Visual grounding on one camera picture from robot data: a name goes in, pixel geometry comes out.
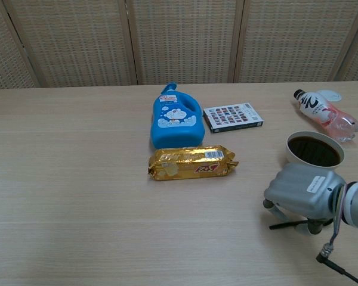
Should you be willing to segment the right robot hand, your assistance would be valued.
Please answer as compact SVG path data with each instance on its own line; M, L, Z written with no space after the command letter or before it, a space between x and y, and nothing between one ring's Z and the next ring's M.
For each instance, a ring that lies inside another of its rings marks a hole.
M286 164L264 191L264 208L282 221L269 229L294 227L319 234L334 221L345 185L333 170Z

